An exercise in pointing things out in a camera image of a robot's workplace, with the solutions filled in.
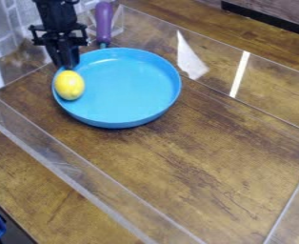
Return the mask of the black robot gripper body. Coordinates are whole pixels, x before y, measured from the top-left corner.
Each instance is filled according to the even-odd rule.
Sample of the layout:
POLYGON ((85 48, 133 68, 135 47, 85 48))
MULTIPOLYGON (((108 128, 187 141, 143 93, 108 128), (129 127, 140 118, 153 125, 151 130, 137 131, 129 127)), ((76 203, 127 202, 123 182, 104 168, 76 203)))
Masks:
POLYGON ((32 25, 33 42, 37 46, 56 43, 61 37, 76 46, 88 45, 87 26, 77 22, 74 5, 80 0, 32 0, 36 3, 41 24, 32 25))

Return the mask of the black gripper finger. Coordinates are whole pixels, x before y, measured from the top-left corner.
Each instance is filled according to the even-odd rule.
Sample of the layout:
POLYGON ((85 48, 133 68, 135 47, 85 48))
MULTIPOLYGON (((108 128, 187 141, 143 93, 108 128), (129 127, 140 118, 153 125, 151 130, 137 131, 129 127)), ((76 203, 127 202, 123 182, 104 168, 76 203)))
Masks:
POLYGON ((62 66, 72 70, 78 64, 78 47, 72 44, 68 39, 60 41, 60 53, 62 58, 62 66))
POLYGON ((56 42, 46 41, 45 42, 45 49, 54 63, 56 67, 60 68, 62 66, 62 59, 60 54, 60 46, 56 42))

